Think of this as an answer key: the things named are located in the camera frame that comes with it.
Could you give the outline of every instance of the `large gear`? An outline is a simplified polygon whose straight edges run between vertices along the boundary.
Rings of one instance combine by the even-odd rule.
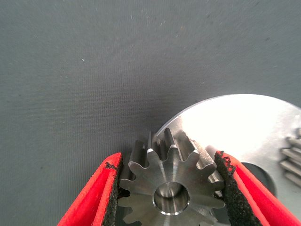
[[[118,200],[127,207],[126,223],[142,226],[212,225],[211,208],[224,202],[214,192],[224,187],[216,164],[205,149],[184,132],[164,140],[150,133],[147,145],[136,141],[120,175],[120,187],[130,192]]]

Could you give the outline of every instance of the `gear tooth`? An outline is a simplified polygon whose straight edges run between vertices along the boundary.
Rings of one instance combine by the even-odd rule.
[[[136,219],[136,216],[135,214],[132,212],[132,213],[129,213],[127,214],[126,216],[123,217],[123,221],[127,224],[131,224],[131,223],[134,223],[137,221]]]
[[[197,167],[202,171],[205,177],[209,177],[216,171],[216,165],[213,163],[203,166],[203,164],[198,161]]]
[[[153,149],[149,149],[147,151],[147,160],[149,161],[150,165],[156,165],[158,161],[160,161],[160,157]]]
[[[135,175],[132,173],[132,171],[128,167],[128,161],[129,161],[130,155],[126,155],[123,162],[122,171],[120,174],[120,181],[122,180],[135,180]]]
[[[182,161],[186,161],[189,155],[197,149],[185,132],[177,133],[175,143],[179,149]]]
[[[131,191],[133,181],[128,179],[121,179],[119,182],[119,186],[125,190]]]
[[[129,166],[130,170],[131,170],[136,176],[140,175],[140,174],[143,172],[143,170],[144,170],[144,168],[143,168],[140,164],[138,164],[138,163],[136,163],[136,162],[134,162],[134,161],[130,161],[130,162],[128,163],[128,166]]]
[[[191,152],[188,155],[188,158],[186,160],[187,164],[191,165],[191,166],[197,166],[198,161],[199,161],[199,152],[198,152],[198,150],[194,150],[193,152]]]
[[[172,147],[167,152],[167,161],[180,161],[179,150],[176,147]]]
[[[212,191],[220,191],[225,187],[225,183],[223,181],[214,181],[211,183]]]
[[[144,143],[137,140],[135,142],[134,149],[131,153],[129,163],[136,162],[140,166],[146,168],[148,166],[147,158],[146,158],[146,150],[144,149]]]
[[[130,199],[131,199],[131,196],[129,197],[122,197],[120,199],[117,200],[118,202],[118,205],[121,206],[121,207],[129,207],[129,203],[130,203]]]
[[[169,128],[166,128],[164,130],[164,139],[165,139],[165,144],[166,144],[167,149],[176,147],[173,135],[171,134],[171,131]]]
[[[213,183],[213,182],[217,182],[217,181],[221,181],[224,182],[224,179],[222,178],[222,176],[219,174],[219,172],[215,169],[215,171],[208,177],[209,182]]]

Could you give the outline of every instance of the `machined steel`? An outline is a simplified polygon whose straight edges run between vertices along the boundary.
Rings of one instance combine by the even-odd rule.
[[[166,128],[158,139],[136,141],[120,175],[119,185],[130,195],[118,200],[127,207],[126,223],[142,226],[212,225],[212,208],[224,207],[214,198],[224,182],[207,151],[182,131]]]
[[[296,137],[300,125],[300,108],[273,97],[239,94],[186,108],[159,129],[157,136],[162,138],[165,128],[173,134],[185,131],[207,151],[224,150],[241,162],[260,167],[274,182],[277,198],[301,219],[301,188],[296,185],[301,181],[279,164],[285,159],[279,150],[287,147],[286,137]],[[299,140],[290,140],[300,147]]]
[[[297,137],[288,137],[290,148],[281,150],[286,159],[280,165],[287,170],[285,177],[301,187],[301,129],[297,130]]]

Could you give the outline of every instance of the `gray backdrop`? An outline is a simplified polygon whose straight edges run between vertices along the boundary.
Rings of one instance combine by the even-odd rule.
[[[102,160],[198,101],[301,106],[299,0],[0,0],[0,221],[55,225]]]

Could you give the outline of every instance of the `spur gear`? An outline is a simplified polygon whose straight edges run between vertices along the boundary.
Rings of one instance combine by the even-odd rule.
[[[173,137],[168,128],[162,140],[150,133],[147,145],[136,141],[119,185],[130,192],[118,200],[119,206],[127,207],[128,224],[212,225],[216,219],[211,208],[224,207],[214,198],[224,182],[213,159],[184,132]]]

